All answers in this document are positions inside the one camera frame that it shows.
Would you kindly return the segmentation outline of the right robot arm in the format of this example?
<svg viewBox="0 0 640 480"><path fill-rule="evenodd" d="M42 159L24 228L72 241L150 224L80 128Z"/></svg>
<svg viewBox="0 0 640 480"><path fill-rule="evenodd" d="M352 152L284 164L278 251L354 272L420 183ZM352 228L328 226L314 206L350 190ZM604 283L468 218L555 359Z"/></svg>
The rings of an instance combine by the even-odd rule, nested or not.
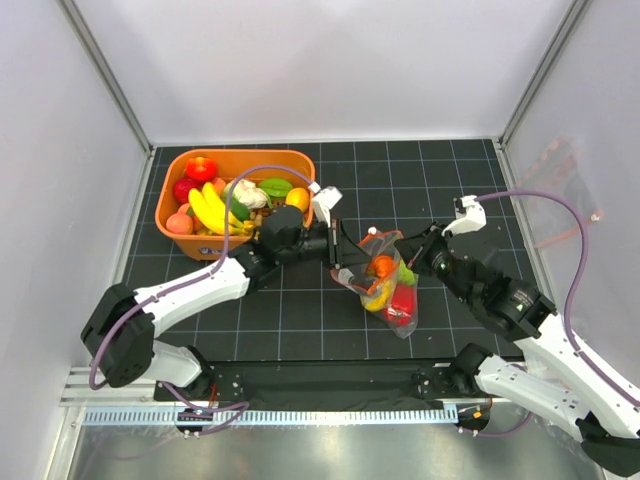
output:
<svg viewBox="0 0 640 480"><path fill-rule="evenodd" d="M589 347L564 330L564 318L538 288L472 258L457 258L442 229L396 242L406 266L438 279L487 330L533 356L557 383L523 371L488 349L465 346L441 380L463 396L477 392L508 399L560 427L584 453L620 477L639 471L639 408L636 387Z"/></svg>

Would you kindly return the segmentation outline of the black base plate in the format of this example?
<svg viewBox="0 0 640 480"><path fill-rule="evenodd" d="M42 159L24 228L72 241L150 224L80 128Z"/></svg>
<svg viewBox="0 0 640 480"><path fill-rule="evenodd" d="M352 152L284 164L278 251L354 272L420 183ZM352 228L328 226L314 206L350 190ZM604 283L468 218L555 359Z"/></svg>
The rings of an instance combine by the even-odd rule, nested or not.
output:
<svg viewBox="0 0 640 480"><path fill-rule="evenodd" d="M212 362L176 390L192 402L287 412L422 410L488 396L471 375L431 359Z"/></svg>

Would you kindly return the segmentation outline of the orange plastic basket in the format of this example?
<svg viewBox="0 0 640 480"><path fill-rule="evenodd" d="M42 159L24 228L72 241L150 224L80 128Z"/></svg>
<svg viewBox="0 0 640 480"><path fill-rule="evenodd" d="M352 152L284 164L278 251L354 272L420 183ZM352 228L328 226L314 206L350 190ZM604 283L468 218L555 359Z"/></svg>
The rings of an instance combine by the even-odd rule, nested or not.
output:
<svg viewBox="0 0 640 480"><path fill-rule="evenodd" d="M166 228L169 217L182 205L173 195L174 184L184 177L187 163L196 157L210 158L217 166L220 178L230 181L251 167L260 166L260 171L249 174L254 182L276 177L283 178L295 187L305 187L306 179L315 180L316 171L312 160L304 153L283 149L255 148L199 148L187 150L169 157L164 183L155 210L155 223L159 231L174 241L186 256L199 260L215 260L223 249L223 237L204 236L193 233L181 235Z"/></svg>

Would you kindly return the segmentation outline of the light green round fruit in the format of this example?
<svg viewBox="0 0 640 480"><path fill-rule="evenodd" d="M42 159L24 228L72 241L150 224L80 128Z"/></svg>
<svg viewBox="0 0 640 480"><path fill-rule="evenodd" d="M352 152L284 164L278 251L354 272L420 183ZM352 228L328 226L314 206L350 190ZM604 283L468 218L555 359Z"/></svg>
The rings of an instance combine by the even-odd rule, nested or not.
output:
<svg viewBox="0 0 640 480"><path fill-rule="evenodd" d="M419 275L412 272L404 263L401 263L397 271L398 282L407 286L414 286L419 279Z"/></svg>

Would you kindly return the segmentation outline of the red bell pepper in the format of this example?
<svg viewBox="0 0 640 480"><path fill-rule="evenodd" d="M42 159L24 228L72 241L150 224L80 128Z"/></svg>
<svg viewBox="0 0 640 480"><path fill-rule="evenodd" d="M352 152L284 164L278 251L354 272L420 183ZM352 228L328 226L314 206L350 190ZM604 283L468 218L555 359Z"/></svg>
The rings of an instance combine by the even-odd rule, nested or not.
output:
<svg viewBox="0 0 640 480"><path fill-rule="evenodd" d="M411 286L398 284L384 311L384 316L392 326L407 326L411 323L416 310L416 291Z"/></svg>

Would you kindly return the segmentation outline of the yellow lemon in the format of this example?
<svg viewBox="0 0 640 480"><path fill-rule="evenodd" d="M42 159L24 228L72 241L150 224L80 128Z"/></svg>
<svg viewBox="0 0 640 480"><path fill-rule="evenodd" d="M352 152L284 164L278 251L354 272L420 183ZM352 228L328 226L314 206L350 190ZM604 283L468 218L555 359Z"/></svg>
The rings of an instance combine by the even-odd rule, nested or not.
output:
<svg viewBox="0 0 640 480"><path fill-rule="evenodd" d="M302 187L291 189L285 197L285 204L296 207L301 212L306 212L310 205L309 190Z"/></svg>

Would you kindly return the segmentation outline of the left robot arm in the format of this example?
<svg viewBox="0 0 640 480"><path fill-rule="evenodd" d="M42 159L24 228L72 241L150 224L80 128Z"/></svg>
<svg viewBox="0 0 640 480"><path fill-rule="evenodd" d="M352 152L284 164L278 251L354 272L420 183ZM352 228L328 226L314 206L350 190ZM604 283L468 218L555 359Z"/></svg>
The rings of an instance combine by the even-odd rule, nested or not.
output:
<svg viewBox="0 0 640 480"><path fill-rule="evenodd" d="M209 267L138 290L123 283L109 287L81 333L92 356L90 388L120 388L148 379L200 400L215 382L213 368L195 347L160 341L163 333L203 310L263 288L284 265L321 261L339 269L370 262L339 219L309 227L301 220L296 208L279 207L256 234Z"/></svg>

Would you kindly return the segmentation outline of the clear zip bag red zipper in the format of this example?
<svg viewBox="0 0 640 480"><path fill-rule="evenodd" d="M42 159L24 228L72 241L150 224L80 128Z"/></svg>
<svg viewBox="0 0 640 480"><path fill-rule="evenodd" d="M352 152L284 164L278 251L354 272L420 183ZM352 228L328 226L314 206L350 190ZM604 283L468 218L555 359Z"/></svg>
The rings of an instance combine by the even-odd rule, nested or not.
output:
<svg viewBox="0 0 640 480"><path fill-rule="evenodd" d="M371 256L371 260L377 255L389 255L394 258L395 266L396 266L394 272L389 276L385 277L384 279L378 279L378 281L376 282L376 288L381 282L385 280L392 280L395 283L395 288L398 284L401 284L398 282L397 271L398 271L399 265L404 262L401 259L399 253L394 248L394 243L397 240L400 240L403 238L404 238L404 235L399 230L382 231L377 229L376 227L370 227L368 230L368 234L359 242L358 245ZM350 269L356 274L367 273L366 270L370 262L367 265L351 266L351 267L345 267L340 269ZM337 271L340 269L332 269L330 273L331 277L336 282L337 282ZM416 294L417 294L417 284L418 282L414 286L412 286L412 288L416 291ZM417 310L414 313L411 323L407 326L401 326L401 327L392 326L385 319L384 311L389 305L390 301L391 301L391 298L389 299L386 307L383 310L380 310L378 312L369 312L363 306L362 307L367 312L373 314L378 319L384 321L385 324L395 333L395 335L398 338L406 339L415 331L418 324L418 301L417 301Z"/></svg>

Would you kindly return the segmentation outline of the yellow banana bunch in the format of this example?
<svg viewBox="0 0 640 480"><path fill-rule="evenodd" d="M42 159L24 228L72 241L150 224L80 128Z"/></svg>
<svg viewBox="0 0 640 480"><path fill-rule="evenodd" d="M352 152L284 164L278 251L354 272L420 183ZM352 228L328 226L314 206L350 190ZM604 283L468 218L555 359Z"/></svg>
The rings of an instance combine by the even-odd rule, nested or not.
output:
<svg viewBox="0 0 640 480"><path fill-rule="evenodd" d="M201 190L192 189L188 202L196 217L216 235L228 233L231 236L242 236L254 229L250 220L240 220L226 206L210 182L205 183Z"/></svg>

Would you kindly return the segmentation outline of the pink peach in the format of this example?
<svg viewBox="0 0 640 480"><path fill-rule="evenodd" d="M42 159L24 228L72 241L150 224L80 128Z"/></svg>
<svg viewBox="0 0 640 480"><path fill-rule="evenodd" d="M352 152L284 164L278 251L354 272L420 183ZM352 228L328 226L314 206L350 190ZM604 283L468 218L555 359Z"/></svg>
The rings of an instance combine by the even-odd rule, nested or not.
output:
<svg viewBox="0 0 640 480"><path fill-rule="evenodd" d="M177 212L167 219L165 228L172 234L191 235L194 230L194 223L188 214Z"/></svg>
<svg viewBox="0 0 640 480"><path fill-rule="evenodd" d="M221 196L227 186L227 182L222 178L216 178L212 181L212 186L216 194Z"/></svg>

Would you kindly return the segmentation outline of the orange yellow mango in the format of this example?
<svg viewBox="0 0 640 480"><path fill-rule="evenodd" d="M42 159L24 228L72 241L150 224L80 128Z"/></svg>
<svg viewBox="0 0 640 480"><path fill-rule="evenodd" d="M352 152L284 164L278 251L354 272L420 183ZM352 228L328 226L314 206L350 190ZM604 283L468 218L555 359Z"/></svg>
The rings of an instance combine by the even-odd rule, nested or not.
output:
<svg viewBox="0 0 640 480"><path fill-rule="evenodd" d="M381 282L373 294L360 297L361 305L369 312L383 310L391 298L394 288L395 283L392 280Z"/></svg>

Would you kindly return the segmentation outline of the black grid mat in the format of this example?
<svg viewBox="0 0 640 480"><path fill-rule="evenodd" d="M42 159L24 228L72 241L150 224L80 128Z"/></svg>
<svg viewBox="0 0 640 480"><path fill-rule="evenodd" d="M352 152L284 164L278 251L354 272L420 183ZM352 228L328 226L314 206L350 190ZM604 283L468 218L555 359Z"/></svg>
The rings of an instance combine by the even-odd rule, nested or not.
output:
<svg viewBox="0 0 640 480"><path fill-rule="evenodd" d="M227 144L158 147L136 229L118 280L151 286L198 270L209 262L185 256L155 225L155 210L169 164L201 148L290 149L315 165L322 185L343 198L334 210L345 230L360 240L370 227L409 236L432 221L454 218L453 199L506 190L490 139L333 143ZM509 199L487 202L487 226L454 238L464 252L484 254L490 265L535 283L516 213ZM449 359L469 343L503 358L520 359L513 344L483 329L433 278L417 288L419 321L407 339L398 338L359 298L333 281L318 262L285 266L267 286L180 322L161 340L195 346L212 361Z"/></svg>

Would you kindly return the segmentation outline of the green starfruit toy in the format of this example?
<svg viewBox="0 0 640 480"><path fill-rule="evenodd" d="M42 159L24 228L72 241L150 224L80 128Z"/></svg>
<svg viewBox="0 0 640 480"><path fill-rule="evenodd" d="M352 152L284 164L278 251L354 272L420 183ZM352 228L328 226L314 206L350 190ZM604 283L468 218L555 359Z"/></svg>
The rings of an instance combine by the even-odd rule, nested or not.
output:
<svg viewBox="0 0 640 480"><path fill-rule="evenodd" d="M271 199L284 199L293 189L293 185L286 179L271 177L259 182L258 188Z"/></svg>

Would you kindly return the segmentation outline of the grey beige fish toy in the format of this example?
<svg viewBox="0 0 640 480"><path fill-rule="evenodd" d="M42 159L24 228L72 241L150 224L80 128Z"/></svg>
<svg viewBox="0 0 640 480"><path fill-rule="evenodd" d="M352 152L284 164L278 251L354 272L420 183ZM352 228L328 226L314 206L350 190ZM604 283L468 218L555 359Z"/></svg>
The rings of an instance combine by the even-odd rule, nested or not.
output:
<svg viewBox="0 0 640 480"><path fill-rule="evenodd" d="M370 295L376 289L376 276L367 273L354 273L350 269L337 271L337 282L345 288L359 295Z"/></svg>

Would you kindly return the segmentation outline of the red apple toy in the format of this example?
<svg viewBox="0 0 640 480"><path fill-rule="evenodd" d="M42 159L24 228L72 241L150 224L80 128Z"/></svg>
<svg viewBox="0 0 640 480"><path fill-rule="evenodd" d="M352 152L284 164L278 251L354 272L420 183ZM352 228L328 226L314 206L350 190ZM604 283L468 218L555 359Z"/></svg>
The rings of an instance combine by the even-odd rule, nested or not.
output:
<svg viewBox="0 0 640 480"><path fill-rule="evenodd" d="M184 204L188 202L189 192L192 189L199 190L201 188L201 184L197 181L189 178L183 177L177 180L172 188L172 194L174 199L180 204Z"/></svg>

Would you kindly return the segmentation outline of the red orange tomato toy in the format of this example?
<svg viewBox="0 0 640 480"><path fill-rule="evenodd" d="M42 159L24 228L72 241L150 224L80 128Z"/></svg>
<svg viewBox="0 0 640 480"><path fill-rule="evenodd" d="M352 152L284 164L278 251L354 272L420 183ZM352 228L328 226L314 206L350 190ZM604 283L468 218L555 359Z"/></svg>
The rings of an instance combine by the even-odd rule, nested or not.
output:
<svg viewBox="0 0 640 480"><path fill-rule="evenodd" d="M217 164L209 157L192 157L186 162L185 176L201 184L215 179L217 172Z"/></svg>

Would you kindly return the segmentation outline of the small orange pumpkin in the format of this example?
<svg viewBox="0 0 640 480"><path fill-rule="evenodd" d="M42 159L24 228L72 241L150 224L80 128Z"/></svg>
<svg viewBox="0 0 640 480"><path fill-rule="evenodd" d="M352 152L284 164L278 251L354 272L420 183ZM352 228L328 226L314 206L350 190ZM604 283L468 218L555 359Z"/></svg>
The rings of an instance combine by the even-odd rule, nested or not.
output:
<svg viewBox="0 0 640 480"><path fill-rule="evenodd" d="M377 255L371 260L366 272L369 276L384 279L392 274L395 268L396 266L393 257L389 255Z"/></svg>

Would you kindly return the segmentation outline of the white cauliflower toy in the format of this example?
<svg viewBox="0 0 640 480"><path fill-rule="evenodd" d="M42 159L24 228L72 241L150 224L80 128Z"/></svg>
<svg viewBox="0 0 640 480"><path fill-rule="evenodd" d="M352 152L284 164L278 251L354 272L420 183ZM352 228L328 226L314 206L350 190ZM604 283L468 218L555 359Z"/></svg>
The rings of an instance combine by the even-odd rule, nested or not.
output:
<svg viewBox="0 0 640 480"><path fill-rule="evenodd" d="M233 198L249 210L257 210L271 205L266 192L254 182L240 179L233 189Z"/></svg>

